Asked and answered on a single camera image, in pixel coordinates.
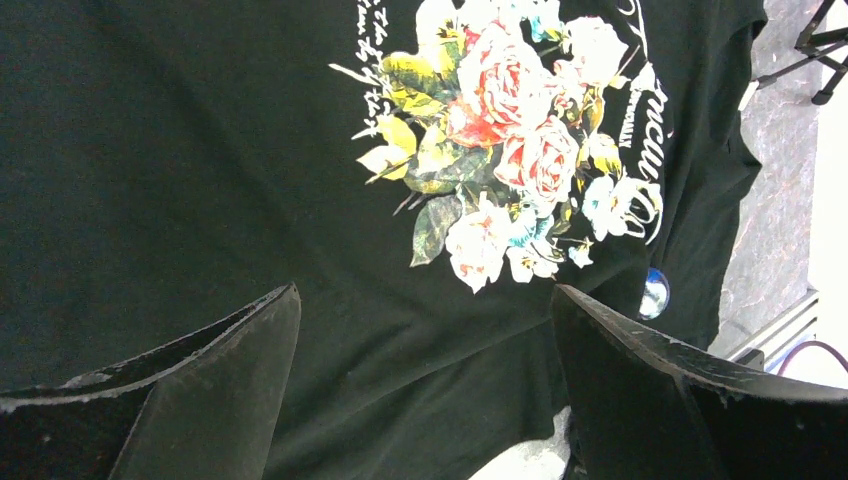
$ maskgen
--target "shiny round object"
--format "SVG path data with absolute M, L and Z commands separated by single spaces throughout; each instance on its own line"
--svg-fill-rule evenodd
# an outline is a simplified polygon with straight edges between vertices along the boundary
M 671 287 L 668 279 L 656 268 L 648 272 L 645 280 L 645 293 L 642 294 L 642 305 L 639 307 L 639 316 L 642 320 L 653 320 L 662 314 L 671 300 Z

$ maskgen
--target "black t-shirt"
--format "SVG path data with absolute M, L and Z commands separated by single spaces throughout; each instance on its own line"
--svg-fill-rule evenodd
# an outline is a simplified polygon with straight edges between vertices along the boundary
M 295 281 L 267 478 L 462 479 L 553 431 L 554 278 L 717 325 L 756 0 L 0 8 L 0 388 Z

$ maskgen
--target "floral print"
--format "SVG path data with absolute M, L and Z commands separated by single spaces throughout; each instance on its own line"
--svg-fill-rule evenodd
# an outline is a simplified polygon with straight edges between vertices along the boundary
M 396 107 L 356 136 L 386 141 L 358 161 L 367 183 L 412 191 L 401 204 L 420 207 L 412 267 L 446 253 L 477 293 L 506 262 L 515 282 L 555 278 L 565 262 L 592 265 L 596 242 L 659 221 L 659 186 L 629 177 L 601 131 L 604 92 L 630 81 L 628 46 L 602 19 L 562 22 L 559 11 L 559 0 L 424 0 L 417 53 L 382 57 L 377 80 L 331 65 Z M 637 80 L 652 88 L 650 64 Z M 570 236 L 577 217 L 589 235 Z

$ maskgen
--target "tripod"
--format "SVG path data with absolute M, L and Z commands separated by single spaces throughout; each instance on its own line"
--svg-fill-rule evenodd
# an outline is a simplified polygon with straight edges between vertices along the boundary
M 780 77 L 794 72 L 807 64 L 820 62 L 823 65 L 832 68 L 834 70 L 834 74 L 824 88 L 815 94 L 812 101 L 815 105 L 824 105 L 830 101 L 833 97 L 833 91 L 839 85 L 839 82 L 841 82 L 845 77 L 845 74 L 848 73 L 848 57 L 845 57 L 844 62 L 839 63 L 836 60 L 829 58 L 827 55 L 848 45 L 848 28 L 840 28 L 822 33 L 814 32 L 819 28 L 819 26 L 821 26 L 822 20 L 824 20 L 824 17 L 828 14 L 828 12 L 830 12 L 834 3 L 836 3 L 836 0 L 824 0 L 816 14 L 813 15 L 810 23 L 807 24 L 798 36 L 798 40 L 795 42 L 795 50 L 803 53 L 807 56 L 807 58 L 782 70 L 757 78 L 755 80 L 758 84 L 757 90 L 762 90 L 763 88 L 773 85 Z

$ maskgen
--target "tripod foot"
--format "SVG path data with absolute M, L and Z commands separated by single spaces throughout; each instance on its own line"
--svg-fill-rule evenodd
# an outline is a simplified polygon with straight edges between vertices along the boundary
M 825 92 L 822 90 L 813 97 L 813 105 L 825 105 L 831 98 L 833 98 L 833 92 Z

